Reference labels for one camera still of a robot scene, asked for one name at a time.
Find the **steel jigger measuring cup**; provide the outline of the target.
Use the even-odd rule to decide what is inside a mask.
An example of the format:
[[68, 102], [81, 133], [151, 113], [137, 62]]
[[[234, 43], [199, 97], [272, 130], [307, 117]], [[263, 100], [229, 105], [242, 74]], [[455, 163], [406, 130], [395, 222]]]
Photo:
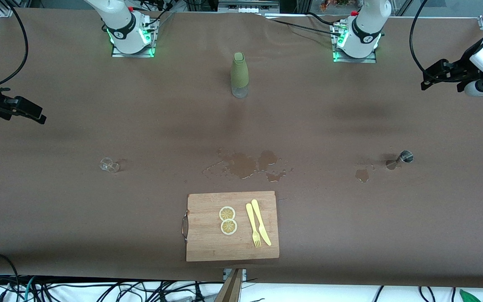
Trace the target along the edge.
[[408, 150], [402, 151], [395, 160], [388, 160], [385, 165], [388, 170], [395, 170], [400, 167], [402, 163], [411, 163], [414, 160], [414, 155]]

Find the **small clear glass cup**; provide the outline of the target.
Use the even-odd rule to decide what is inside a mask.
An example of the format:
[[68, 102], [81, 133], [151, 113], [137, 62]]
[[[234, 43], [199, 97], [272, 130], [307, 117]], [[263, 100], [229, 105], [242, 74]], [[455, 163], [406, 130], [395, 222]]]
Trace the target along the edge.
[[104, 157], [100, 163], [99, 167], [101, 170], [109, 173], [117, 173], [120, 170], [120, 165], [117, 161], [111, 159], [110, 157]]

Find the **brown table cover sheet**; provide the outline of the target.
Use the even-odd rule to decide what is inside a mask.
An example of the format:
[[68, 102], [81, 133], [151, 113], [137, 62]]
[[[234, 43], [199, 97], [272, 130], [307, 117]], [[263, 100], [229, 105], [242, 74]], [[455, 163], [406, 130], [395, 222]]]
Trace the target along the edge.
[[[18, 13], [29, 57], [10, 94], [47, 117], [0, 119], [0, 254], [20, 274], [220, 280], [242, 266], [266, 283], [483, 287], [483, 98], [421, 90], [412, 19], [387, 21], [377, 63], [351, 64], [322, 33], [259, 15], [176, 13], [143, 59], [111, 57], [93, 10]], [[218, 148], [271, 150], [294, 172], [206, 178]], [[388, 170], [404, 150], [414, 160]], [[187, 196], [241, 191], [276, 192], [279, 258], [186, 262]]]

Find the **green sleeved glass bottle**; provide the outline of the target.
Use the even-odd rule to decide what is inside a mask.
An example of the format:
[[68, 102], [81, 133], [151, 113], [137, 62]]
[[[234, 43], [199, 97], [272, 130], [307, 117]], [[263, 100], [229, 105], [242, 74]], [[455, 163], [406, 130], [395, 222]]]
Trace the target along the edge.
[[246, 97], [249, 94], [249, 69], [242, 52], [234, 53], [230, 75], [231, 92], [234, 97]]

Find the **white power strip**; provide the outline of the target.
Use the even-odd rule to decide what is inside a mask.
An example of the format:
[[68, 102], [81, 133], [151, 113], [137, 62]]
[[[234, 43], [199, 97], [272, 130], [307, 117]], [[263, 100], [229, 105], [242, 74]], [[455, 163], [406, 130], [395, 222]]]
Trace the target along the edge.
[[280, 13], [279, 0], [218, 0], [218, 12]]

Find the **wooden cutting board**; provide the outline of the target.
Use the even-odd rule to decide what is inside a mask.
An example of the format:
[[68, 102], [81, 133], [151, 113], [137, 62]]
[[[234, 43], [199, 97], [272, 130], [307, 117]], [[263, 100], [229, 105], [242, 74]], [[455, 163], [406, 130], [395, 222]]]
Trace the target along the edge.
[[[267, 245], [260, 236], [261, 247], [254, 246], [245, 208], [253, 199], [260, 205], [263, 225], [272, 245]], [[236, 211], [238, 228], [232, 235], [224, 235], [220, 230], [222, 221], [218, 213], [224, 206], [230, 206]], [[190, 194], [185, 220], [187, 231], [184, 239], [188, 262], [276, 259], [280, 256], [274, 191]]]

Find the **yellow plastic knife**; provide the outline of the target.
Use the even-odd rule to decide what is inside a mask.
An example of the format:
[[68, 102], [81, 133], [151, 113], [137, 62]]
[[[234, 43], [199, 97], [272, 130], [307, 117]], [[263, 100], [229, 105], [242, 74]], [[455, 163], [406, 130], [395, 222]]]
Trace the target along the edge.
[[266, 228], [263, 225], [263, 219], [262, 219], [262, 215], [261, 215], [261, 211], [260, 211], [260, 205], [259, 205], [258, 201], [256, 199], [253, 199], [251, 201], [251, 205], [253, 207], [253, 210], [254, 210], [254, 212], [257, 216], [258, 222], [259, 222], [258, 230], [259, 230], [261, 237], [263, 238], [264, 242], [267, 245], [272, 245], [270, 237], [267, 234]]

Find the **yellow plastic fork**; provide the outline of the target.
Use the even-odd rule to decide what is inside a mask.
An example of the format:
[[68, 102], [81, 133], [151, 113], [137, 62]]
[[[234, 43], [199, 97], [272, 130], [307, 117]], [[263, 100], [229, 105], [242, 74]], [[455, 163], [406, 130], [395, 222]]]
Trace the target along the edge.
[[254, 216], [254, 210], [253, 210], [252, 204], [247, 203], [245, 205], [245, 208], [246, 208], [247, 215], [248, 215], [249, 222], [250, 222], [251, 229], [252, 229], [252, 240], [253, 240], [254, 246], [255, 246], [255, 248], [260, 248], [261, 247], [260, 234], [257, 231], [255, 216]]

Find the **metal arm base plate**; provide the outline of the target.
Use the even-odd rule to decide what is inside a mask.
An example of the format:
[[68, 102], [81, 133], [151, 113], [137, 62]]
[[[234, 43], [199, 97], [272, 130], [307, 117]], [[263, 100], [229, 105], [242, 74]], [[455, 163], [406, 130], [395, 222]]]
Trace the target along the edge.
[[112, 57], [136, 57], [136, 58], [152, 58], [156, 54], [156, 44], [158, 38], [158, 25], [153, 22], [151, 25], [145, 23], [144, 28], [136, 29], [130, 33], [130, 38], [124, 40], [123, 43], [114, 41], [110, 37], [112, 44]]
[[348, 31], [346, 29], [345, 23], [335, 22], [333, 25], [329, 26], [330, 32], [339, 33], [339, 36], [331, 36], [332, 50], [333, 50], [333, 61], [334, 62], [347, 62], [347, 63], [376, 63], [376, 48], [373, 48], [371, 53], [364, 58], [355, 58], [346, 54], [346, 52], [339, 47], [341, 42], [344, 42], [345, 38], [348, 36]]

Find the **small metal bracket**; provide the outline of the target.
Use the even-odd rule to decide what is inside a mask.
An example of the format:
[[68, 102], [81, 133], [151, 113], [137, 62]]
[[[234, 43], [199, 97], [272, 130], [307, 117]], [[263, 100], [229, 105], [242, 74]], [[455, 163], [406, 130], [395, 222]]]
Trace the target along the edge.
[[[242, 273], [242, 277], [241, 277], [241, 280], [242, 282], [245, 282], [247, 281], [247, 270], [246, 269], [239, 269]], [[223, 278], [222, 280], [225, 282], [228, 277], [230, 277], [230, 274], [234, 272], [234, 269], [231, 269], [231, 268], [225, 268], [223, 269]]]

